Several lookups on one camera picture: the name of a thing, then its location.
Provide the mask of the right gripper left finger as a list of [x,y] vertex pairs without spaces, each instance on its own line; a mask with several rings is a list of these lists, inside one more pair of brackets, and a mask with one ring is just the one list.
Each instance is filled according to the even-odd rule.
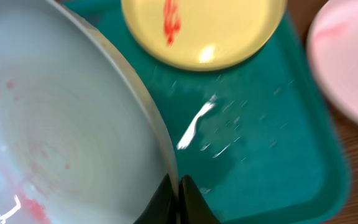
[[134,224],[176,224],[177,205],[170,177],[167,174],[151,198],[148,206]]

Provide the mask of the light blue plate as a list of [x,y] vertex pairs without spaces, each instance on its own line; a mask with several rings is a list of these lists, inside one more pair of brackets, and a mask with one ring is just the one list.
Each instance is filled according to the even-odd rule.
[[0,223],[134,223],[177,162],[158,109],[95,26],[0,1]]

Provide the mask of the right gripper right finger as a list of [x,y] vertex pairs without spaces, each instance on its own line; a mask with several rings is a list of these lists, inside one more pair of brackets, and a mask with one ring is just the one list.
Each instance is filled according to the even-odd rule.
[[189,175],[180,181],[179,211],[183,224],[220,224]]

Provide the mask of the yellow plate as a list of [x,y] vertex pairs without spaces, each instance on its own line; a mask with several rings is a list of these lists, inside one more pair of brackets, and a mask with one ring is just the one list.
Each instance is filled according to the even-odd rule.
[[224,69],[271,38],[287,0],[122,0],[135,40],[156,59],[192,71]]

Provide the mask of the white plate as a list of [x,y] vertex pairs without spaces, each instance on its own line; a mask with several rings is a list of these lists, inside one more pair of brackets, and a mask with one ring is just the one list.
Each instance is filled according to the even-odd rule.
[[329,0],[311,23],[306,48],[320,89],[358,124],[358,0]]

